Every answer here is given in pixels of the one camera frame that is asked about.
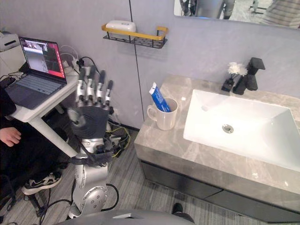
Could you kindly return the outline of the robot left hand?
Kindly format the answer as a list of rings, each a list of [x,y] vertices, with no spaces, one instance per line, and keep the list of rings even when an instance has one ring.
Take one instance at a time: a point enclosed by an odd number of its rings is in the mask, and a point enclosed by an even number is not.
[[[97,72],[91,66],[89,73],[80,68],[75,106],[68,108],[73,133],[81,139],[101,139],[105,136],[106,124],[113,107],[110,106],[113,81],[104,90],[105,71]]]

